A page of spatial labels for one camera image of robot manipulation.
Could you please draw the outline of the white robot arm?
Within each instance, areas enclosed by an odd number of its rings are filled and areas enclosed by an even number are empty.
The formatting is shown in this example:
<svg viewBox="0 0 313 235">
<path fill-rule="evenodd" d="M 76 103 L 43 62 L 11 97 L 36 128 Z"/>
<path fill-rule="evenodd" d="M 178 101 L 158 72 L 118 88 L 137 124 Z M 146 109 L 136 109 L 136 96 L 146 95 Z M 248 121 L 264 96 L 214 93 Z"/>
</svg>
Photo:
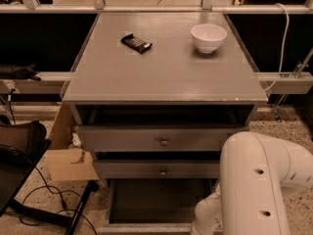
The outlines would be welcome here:
<svg viewBox="0 0 313 235">
<path fill-rule="evenodd" d="M 291 235 L 284 197 L 312 186 L 313 155 L 255 132 L 227 139 L 215 192 L 195 208 L 191 235 Z"/>
</svg>

